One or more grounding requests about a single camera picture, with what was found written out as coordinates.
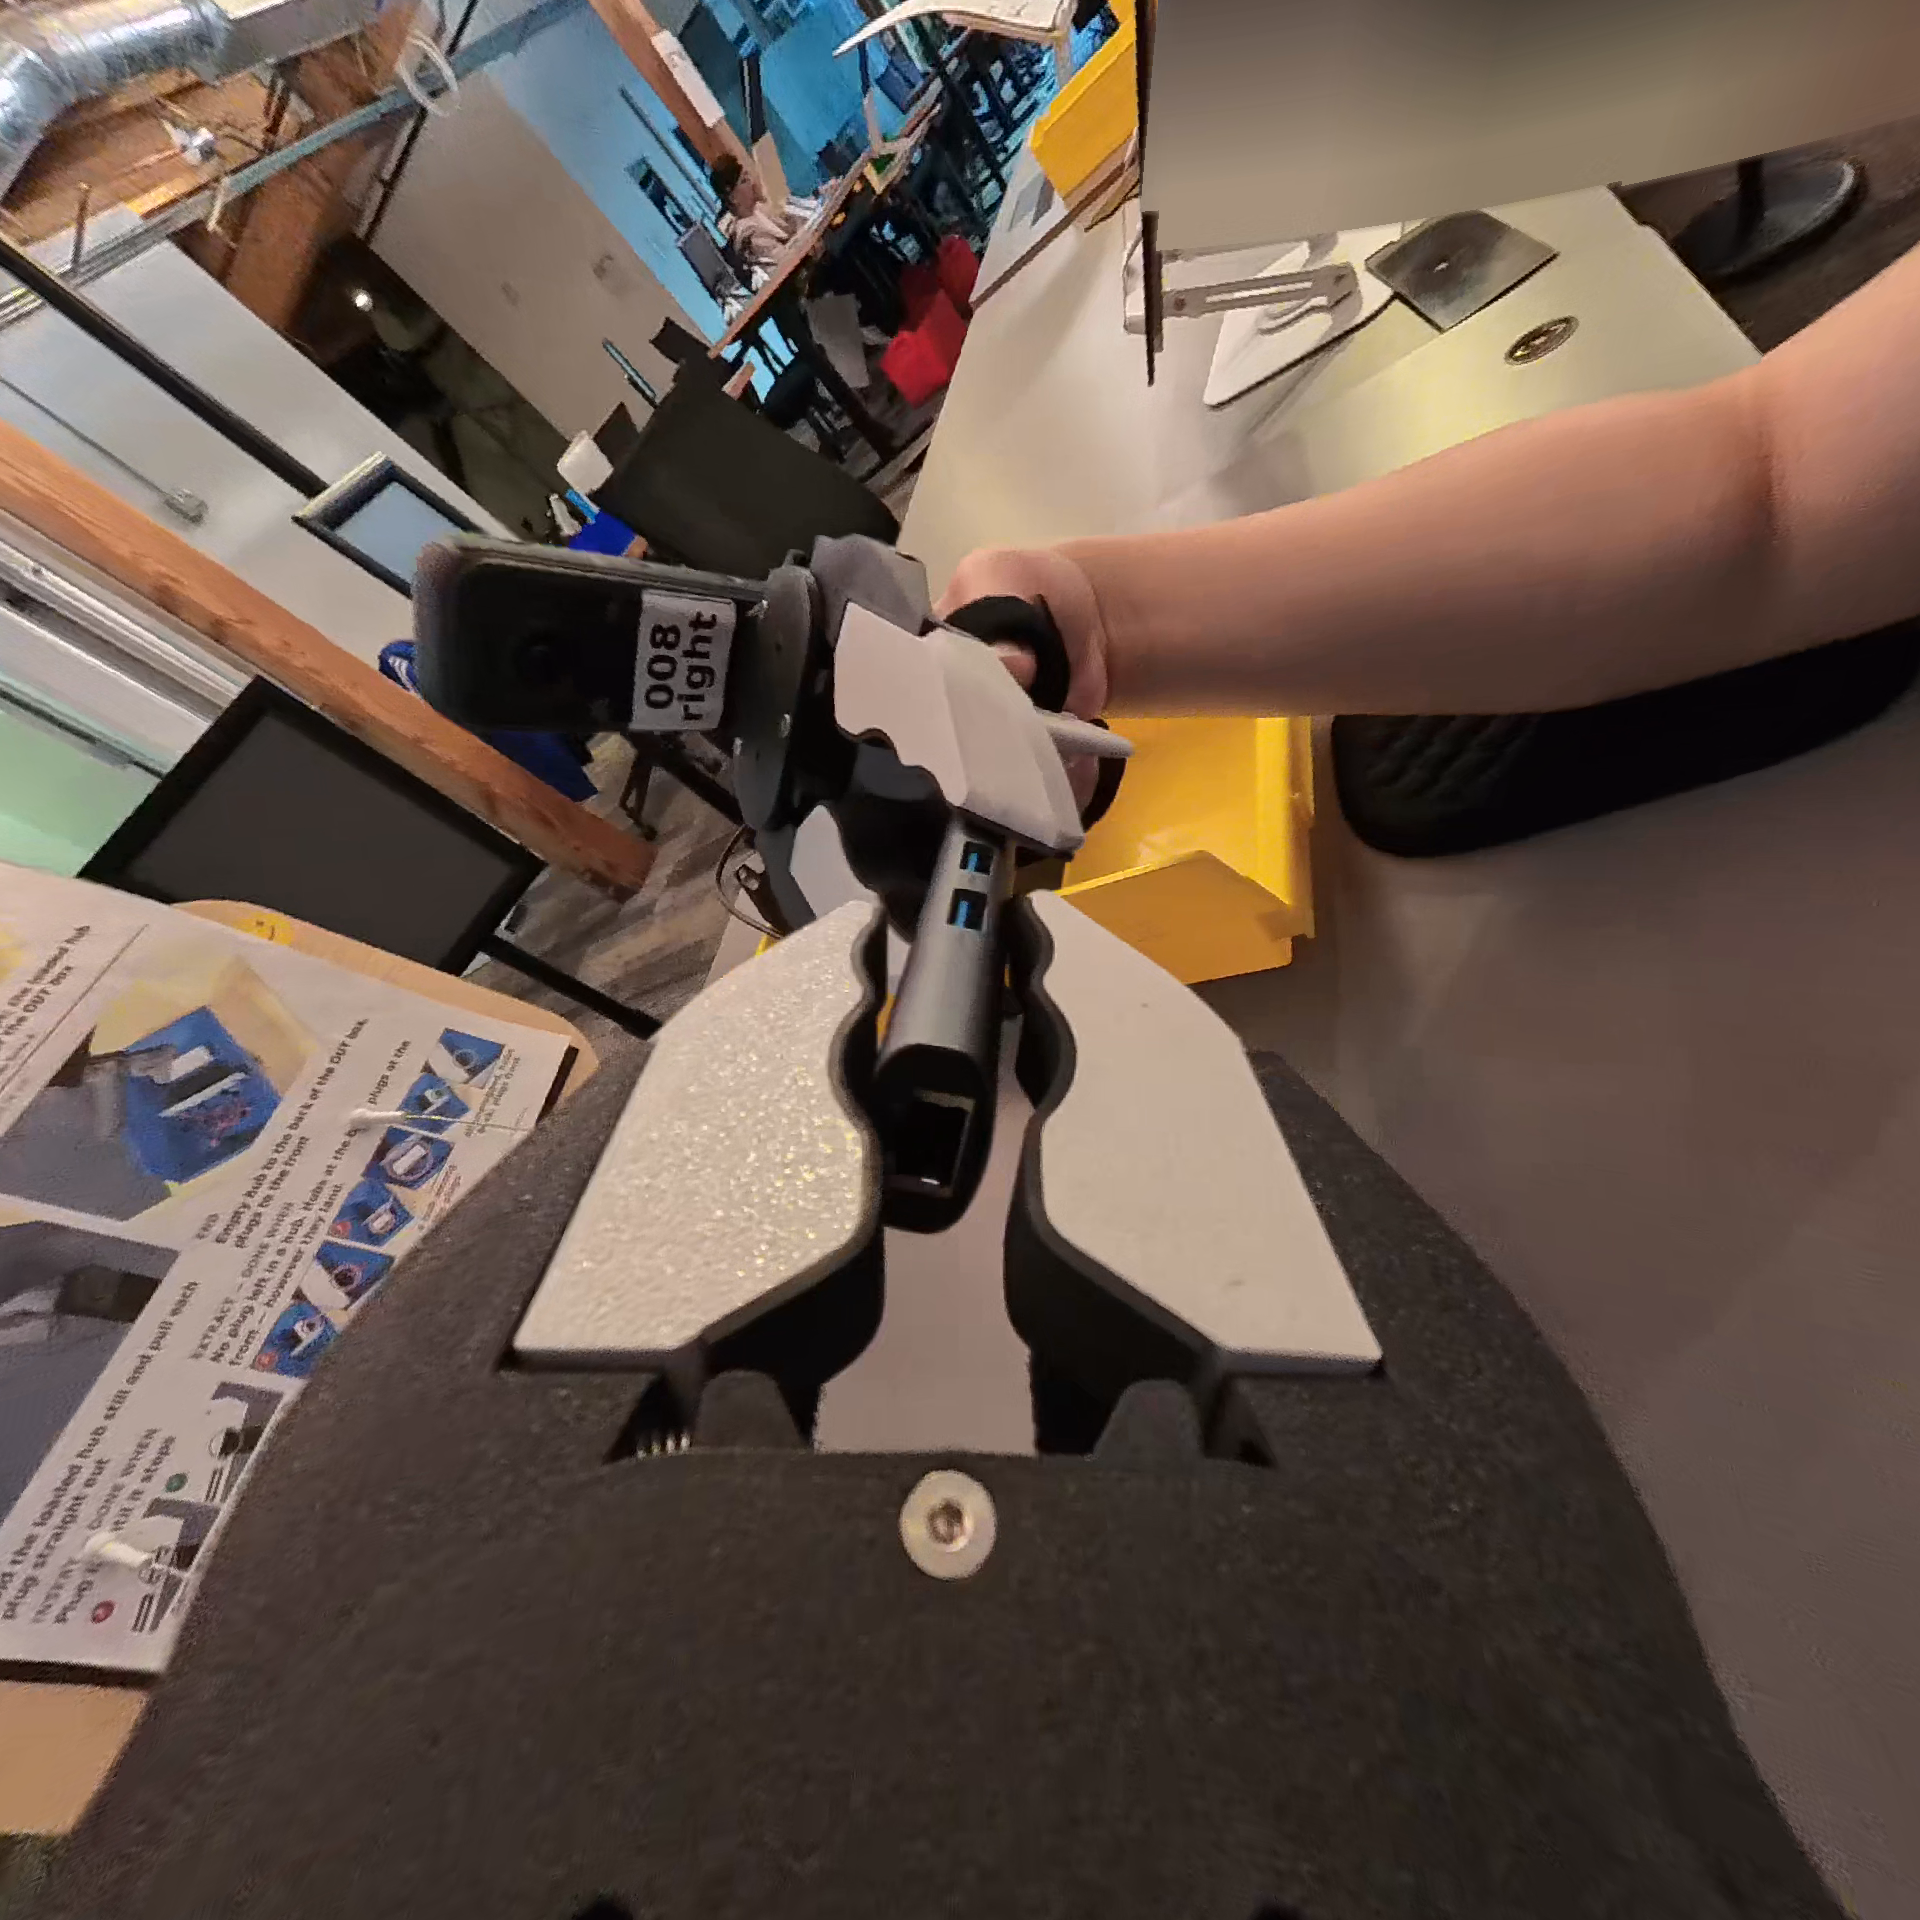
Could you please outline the black round base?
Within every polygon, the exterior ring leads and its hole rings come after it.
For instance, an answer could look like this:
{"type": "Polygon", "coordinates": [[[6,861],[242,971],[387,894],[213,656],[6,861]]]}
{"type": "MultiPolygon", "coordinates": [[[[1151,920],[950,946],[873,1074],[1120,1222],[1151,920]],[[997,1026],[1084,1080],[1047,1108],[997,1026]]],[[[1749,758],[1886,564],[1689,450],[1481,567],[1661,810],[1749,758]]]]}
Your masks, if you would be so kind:
{"type": "Polygon", "coordinates": [[[1784,152],[1609,184],[1703,285],[1768,274],[1844,230],[1866,190],[1857,158],[1784,152]]]}

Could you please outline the person's right forearm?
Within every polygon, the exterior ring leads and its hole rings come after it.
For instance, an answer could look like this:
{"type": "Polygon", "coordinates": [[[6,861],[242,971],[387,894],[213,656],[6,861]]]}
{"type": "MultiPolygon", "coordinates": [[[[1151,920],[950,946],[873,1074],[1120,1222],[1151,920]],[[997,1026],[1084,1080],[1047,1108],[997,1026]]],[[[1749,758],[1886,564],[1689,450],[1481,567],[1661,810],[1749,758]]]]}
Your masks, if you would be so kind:
{"type": "Polygon", "coordinates": [[[1917,620],[1917,253],[1741,374],[1080,567],[1097,715],[1594,706],[1917,620]]]}

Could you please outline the white panel stand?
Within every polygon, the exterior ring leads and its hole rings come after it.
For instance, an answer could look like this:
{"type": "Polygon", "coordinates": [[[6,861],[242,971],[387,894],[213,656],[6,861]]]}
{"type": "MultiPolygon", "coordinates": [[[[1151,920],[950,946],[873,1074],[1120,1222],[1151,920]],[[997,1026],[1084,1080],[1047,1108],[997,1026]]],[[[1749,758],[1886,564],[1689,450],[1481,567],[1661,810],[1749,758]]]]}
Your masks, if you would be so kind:
{"type": "Polygon", "coordinates": [[[1376,256],[1401,234],[1401,221],[1323,232],[1264,264],[1248,264],[1243,253],[1164,253],[1161,318],[1224,319],[1205,406],[1221,413],[1376,325],[1397,299],[1376,274],[1376,256]]]}

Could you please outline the black mesh cushion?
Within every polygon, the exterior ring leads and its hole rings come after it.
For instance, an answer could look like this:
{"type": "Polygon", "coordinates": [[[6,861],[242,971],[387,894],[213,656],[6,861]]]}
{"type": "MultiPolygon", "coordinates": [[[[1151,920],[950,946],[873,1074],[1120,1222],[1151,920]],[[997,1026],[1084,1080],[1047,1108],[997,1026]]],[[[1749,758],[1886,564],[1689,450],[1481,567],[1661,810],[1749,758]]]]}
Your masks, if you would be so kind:
{"type": "Polygon", "coordinates": [[[1487,852],[1857,731],[1917,682],[1917,620],[1734,671],[1538,715],[1340,715],[1331,784],[1398,858],[1487,852]]]}

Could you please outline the small tablet screen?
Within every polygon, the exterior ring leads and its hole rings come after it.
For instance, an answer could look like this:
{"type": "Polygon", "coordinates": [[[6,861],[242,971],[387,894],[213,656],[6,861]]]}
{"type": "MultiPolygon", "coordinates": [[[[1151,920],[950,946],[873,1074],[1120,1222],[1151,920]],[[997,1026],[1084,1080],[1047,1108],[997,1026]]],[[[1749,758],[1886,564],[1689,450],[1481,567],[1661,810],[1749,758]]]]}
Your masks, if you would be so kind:
{"type": "Polygon", "coordinates": [[[422,548],[482,533],[481,521],[435,494],[393,454],[373,454],[350,468],[329,490],[313,494],[293,521],[397,596],[414,596],[422,548]]]}

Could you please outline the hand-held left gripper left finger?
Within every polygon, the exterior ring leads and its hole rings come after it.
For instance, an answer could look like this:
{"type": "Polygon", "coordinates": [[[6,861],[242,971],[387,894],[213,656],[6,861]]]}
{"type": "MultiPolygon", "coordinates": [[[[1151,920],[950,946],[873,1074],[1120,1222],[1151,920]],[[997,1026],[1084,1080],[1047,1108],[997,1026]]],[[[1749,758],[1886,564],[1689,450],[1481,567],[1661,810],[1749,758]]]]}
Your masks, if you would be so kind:
{"type": "Polygon", "coordinates": [[[693,1415],[761,1372],[804,1442],[886,1302],[862,1108],[888,925],[858,898],[673,1014],[516,1328],[516,1362],[652,1372],[693,1415]]]}

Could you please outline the yellow plastic bin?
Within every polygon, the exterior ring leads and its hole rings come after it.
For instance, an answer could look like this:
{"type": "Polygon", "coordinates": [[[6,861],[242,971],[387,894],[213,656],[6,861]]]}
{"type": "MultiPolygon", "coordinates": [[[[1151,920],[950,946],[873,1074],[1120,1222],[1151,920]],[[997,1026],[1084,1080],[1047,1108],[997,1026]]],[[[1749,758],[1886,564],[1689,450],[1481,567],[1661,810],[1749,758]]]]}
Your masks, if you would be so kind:
{"type": "Polygon", "coordinates": [[[1062,202],[1084,197],[1139,137],[1139,4],[1102,4],[1117,32],[1031,118],[1029,152],[1062,202]]]}
{"type": "Polygon", "coordinates": [[[1189,987],[1283,970],[1316,934],[1309,717],[1117,717],[1112,807],[1064,871],[1090,920],[1189,987]]]}

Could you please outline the black flat monitor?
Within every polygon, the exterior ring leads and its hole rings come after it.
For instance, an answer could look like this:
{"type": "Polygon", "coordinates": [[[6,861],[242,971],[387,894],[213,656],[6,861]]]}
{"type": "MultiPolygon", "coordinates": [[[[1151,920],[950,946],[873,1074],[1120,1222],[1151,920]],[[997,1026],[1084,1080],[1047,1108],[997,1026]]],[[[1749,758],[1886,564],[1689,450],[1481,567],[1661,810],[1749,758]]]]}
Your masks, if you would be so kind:
{"type": "Polygon", "coordinates": [[[544,858],[272,681],[248,689],[80,866],[165,904],[228,898],[468,971],[562,978],[505,938],[544,858]]]}

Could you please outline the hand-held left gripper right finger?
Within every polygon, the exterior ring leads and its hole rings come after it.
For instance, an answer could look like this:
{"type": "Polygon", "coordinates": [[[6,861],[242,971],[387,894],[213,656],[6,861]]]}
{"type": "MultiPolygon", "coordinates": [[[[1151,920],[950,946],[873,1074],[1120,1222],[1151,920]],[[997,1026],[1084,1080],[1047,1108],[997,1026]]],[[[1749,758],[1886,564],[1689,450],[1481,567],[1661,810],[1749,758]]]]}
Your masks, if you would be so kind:
{"type": "Polygon", "coordinates": [[[1211,1426],[1235,1379],[1376,1372],[1383,1337],[1235,1029],[1055,890],[1019,903],[1011,971],[1031,1108],[1011,1328],[1041,1446],[1093,1452],[1149,1379],[1211,1426]]]}

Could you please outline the grey board panel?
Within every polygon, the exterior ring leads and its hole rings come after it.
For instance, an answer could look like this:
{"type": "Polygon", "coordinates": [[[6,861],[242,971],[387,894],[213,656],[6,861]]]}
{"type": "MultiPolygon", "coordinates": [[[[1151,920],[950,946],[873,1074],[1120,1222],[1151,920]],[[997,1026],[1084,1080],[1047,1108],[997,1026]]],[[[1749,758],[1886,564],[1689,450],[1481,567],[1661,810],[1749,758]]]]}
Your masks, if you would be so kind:
{"type": "Polygon", "coordinates": [[[1164,264],[1642,184],[1917,111],[1917,4],[1142,4],[1164,264]]]}

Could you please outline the red storage bins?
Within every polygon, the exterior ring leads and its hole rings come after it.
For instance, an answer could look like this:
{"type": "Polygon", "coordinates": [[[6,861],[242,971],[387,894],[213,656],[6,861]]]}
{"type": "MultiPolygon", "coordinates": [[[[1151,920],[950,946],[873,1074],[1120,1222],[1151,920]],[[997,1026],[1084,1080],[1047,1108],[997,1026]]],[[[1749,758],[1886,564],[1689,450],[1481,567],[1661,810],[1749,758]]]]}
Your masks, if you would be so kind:
{"type": "Polygon", "coordinates": [[[981,256],[962,232],[945,232],[929,259],[898,270],[898,328],[880,351],[880,374],[912,409],[950,384],[973,319],[981,256]]]}

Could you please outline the black metal plate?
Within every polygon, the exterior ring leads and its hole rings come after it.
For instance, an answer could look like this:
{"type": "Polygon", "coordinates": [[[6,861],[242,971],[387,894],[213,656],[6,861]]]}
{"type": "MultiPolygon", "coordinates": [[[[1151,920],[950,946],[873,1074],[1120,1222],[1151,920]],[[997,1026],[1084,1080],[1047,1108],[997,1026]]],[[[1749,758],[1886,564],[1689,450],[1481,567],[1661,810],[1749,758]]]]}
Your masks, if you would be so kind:
{"type": "Polygon", "coordinates": [[[1473,209],[1407,230],[1363,267],[1435,330],[1451,330],[1553,259],[1556,250],[1532,232],[1473,209]]]}

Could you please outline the slim grey usb hub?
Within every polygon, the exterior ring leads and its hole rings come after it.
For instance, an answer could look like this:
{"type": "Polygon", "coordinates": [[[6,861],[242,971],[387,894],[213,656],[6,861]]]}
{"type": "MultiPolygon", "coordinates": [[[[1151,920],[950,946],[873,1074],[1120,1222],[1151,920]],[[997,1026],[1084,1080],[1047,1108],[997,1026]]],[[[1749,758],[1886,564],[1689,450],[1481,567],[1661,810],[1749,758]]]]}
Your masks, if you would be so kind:
{"type": "Polygon", "coordinates": [[[936,1236],[984,1181],[1000,1069],[1016,844],[948,820],[873,1066],[886,1226],[936,1236]]]}

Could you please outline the silver ventilation duct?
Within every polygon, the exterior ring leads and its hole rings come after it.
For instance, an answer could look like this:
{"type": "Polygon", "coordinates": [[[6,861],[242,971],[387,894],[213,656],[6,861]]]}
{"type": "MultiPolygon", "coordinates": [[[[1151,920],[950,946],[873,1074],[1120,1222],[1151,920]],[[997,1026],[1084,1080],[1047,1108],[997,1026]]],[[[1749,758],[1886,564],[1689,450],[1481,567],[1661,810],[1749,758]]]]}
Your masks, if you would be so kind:
{"type": "Polygon", "coordinates": [[[5,190],[53,124],[91,97],[165,71],[200,71],[224,50],[216,4],[6,4],[5,190]]]}

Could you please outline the person's right hand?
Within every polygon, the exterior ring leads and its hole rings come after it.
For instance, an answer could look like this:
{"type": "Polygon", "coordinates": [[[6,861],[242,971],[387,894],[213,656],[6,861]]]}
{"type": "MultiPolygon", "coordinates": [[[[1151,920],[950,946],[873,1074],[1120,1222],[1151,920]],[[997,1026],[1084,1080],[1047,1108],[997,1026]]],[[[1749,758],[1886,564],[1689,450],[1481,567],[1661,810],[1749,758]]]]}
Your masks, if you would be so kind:
{"type": "Polygon", "coordinates": [[[1041,705],[1101,722],[1112,695],[1112,636],[1084,564],[1062,547],[986,547],[962,557],[935,611],[962,628],[970,607],[1000,598],[1047,610],[1062,635],[1067,681],[1041,705]]]}

